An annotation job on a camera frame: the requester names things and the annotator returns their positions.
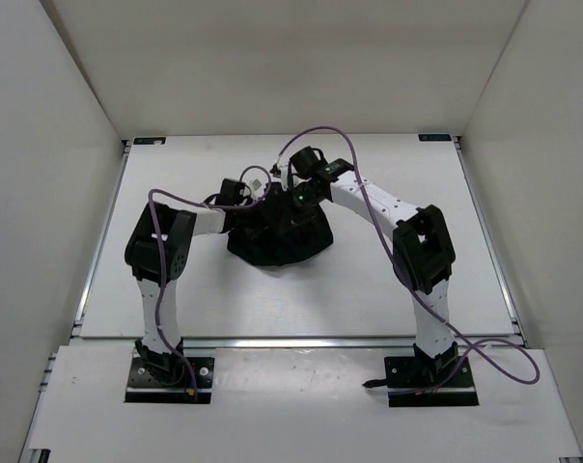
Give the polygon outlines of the black pleated skirt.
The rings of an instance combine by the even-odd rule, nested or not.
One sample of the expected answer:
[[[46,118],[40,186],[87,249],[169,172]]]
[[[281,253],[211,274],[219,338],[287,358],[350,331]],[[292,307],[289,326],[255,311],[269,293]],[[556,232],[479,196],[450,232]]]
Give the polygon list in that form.
[[[284,266],[310,259],[333,243],[320,205],[297,208],[292,193],[275,183],[263,201],[235,214],[227,250],[254,266]]]

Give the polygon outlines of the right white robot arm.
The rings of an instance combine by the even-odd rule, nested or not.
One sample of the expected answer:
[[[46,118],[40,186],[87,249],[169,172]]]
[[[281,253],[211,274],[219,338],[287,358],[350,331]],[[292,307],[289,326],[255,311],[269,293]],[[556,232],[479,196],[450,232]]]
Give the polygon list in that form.
[[[320,150],[307,147],[288,163],[271,169],[298,206],[328,200],[372,223],[378,238],[388,239],[388,257],[398,280],[410,292],[416,321],[413,344],[416,377],[437,386],[450,374],[457,356],[451,328],[448,286],[456,259],[442,211],[420,207],[387,193],[344,159],[327,162]]]

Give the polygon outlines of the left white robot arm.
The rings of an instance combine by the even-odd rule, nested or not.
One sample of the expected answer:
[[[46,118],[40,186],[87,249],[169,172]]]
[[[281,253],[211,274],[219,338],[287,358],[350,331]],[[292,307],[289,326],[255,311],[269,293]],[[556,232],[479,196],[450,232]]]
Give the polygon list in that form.
[[[254,211],[273,181],[226,179],[218,193],[201,203],[153,189],[125,248],[125,263],[136,279],[143,303],[144,335],[136,349],[156,378],[173,384],[184,372],[177,321],[176,286],[192,238],[225,233],[238,213]]]

